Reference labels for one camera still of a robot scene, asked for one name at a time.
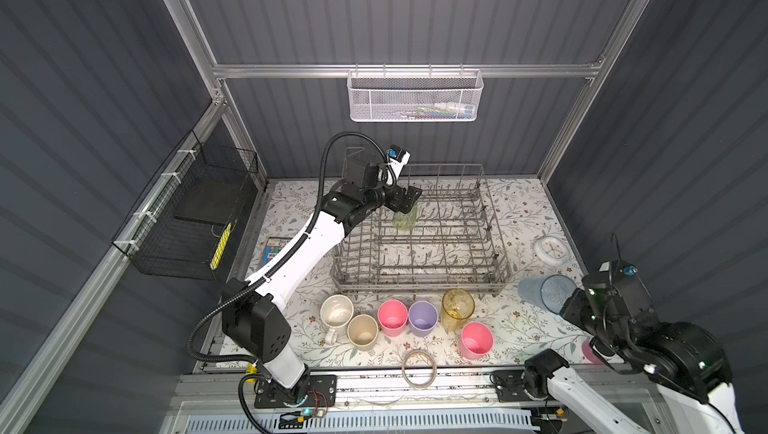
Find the black basket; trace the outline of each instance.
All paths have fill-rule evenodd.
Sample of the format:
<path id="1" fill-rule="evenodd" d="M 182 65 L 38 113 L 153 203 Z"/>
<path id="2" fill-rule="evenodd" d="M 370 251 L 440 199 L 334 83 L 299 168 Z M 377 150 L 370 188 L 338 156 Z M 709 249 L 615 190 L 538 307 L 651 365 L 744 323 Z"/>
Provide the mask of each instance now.
<path id="1" fill-rule="evenodd" d="M 232 264 L 247 214 L 257 197 L 256 153 L 198 143 L 182 160 L 175 174 L 161 175 L 169 179 L 147 209 L 150 214 L 141 216 L 130 242 L 112 239 L 113 245 L 141 273 L 215 279 L 218 269 L 228 270 L 227 266 Z M 216 203 L 218 220 L 190 219 L 190 212 L 207 207 L 206 202 L 197 202 L 190 209 L 191 198 L 199 201 L 201 193 L 220 193 L 222 190 L 227 195 Z M 123 227 L 131 216 L 137 215 L 134 212 L 135 209 L 123 222 Z"/>

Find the gray wall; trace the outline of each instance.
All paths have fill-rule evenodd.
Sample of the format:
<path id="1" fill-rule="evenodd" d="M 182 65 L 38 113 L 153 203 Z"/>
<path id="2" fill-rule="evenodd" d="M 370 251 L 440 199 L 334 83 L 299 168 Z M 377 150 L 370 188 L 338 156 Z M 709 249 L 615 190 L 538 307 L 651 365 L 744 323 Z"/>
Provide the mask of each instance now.
<path id="1" fill-rule="evenodd" d="M 0 25 L 5 397 L 210 98 L 161 0 L 0 0 Z M 76 420 L 78 432 L 120 432 L 88 423 L 108 409 L 123 425 L 156 423 L 143 410 L 165 407 L 159 386 L 189 369 L 168 346 L 177 341 L 171 334 L 213 302 L 208 289 L 129 272 L 30 431 L 62 432 L 65 420 Z M 120 384 L 131 378 L 153 392 L 136 390 L 141 399 L 130 401 L 136 385 Z M 76 396 L 84 404 L 63 410 L 61 399 Z"/>
<path id="2" fill-rule="evenodd" d="M 190 2 L 221 64 L 571 64 L 598 59 L 628 0 Z M 583 81 L 486 79 L 475 122 L 378 125 L 350 121 L 342 80 L 227 83 L 270 177 L 317 177 L 345 129 L 414 162 L 536 173 Z M 340 168 L 337 153 L 329 169 Z"/>
<path id="3" fill-rule="evenodd" d="M 768 0 L 652 0 L 549 188 L 590 271 L 638 265 L 714 333 L 747 432 L 768 409 Z"/>

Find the clock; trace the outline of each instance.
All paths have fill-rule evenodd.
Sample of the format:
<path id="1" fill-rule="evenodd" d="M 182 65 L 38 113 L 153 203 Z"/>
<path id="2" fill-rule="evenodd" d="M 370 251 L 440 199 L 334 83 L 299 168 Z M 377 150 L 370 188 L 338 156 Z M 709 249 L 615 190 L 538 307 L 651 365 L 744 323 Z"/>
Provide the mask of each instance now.
<path id="1" fill-rule="evenodd" d="M 548 266 L 559 267 L 571 259 L 568 244 L 557 237 L 544 236 L 533 242 L 536 256 Z"/>

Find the bottle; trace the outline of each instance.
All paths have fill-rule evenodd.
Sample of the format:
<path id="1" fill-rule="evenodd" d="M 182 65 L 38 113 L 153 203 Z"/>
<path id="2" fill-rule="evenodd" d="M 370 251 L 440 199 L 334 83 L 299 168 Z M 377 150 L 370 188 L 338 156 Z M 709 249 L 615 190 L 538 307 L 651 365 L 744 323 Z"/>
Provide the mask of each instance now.
<path id="1" fill-rule="evenodd" d="M 461 119 L 475 116 L 475 106 L 470 103 L 438 102 L 435 104 L 435 108 L 440 109 L 441 111 L 456 113 Z"/>

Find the metal mesh basket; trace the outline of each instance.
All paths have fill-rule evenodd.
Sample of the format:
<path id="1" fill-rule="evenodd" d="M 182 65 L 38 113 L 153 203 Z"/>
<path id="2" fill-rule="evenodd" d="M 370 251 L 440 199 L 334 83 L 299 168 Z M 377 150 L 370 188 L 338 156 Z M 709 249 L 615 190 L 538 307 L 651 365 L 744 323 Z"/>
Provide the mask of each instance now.
<path id="1" fill-rule="evenodd" d="M 350 71 L 350 118 L 356 122 L 469 122 L 477 119 L 479 70 L 447 74 L 360 75 Z"/>
<path id="2" fill-rule="evenodd" d="M 140 215 L 133 235 L 112 242 L 141 273 L 214 279 L 216 269 L 228 263 L 242 237 L 243 208 L 256 200 L 256 153 L 198 143 L 175 172 L 162 175 L 168 176 L 168 181 L 152 205 L 145 212 L 130 214 L 124 221 L 125 225 L 129 218 Z M 225 227 L 175 216 L 184 196 L 203 179 L 239 186 Z M 226 250 L 227 245 L 235 248 Z"/>
<path id="3" fill-rule="evenodd" d="M 381 208 L 334 249 L 342 293 L 498 293 L 512 276 L 479 164 L 408 164 L 398 184 L 423 189 L 408 230 Z"/>

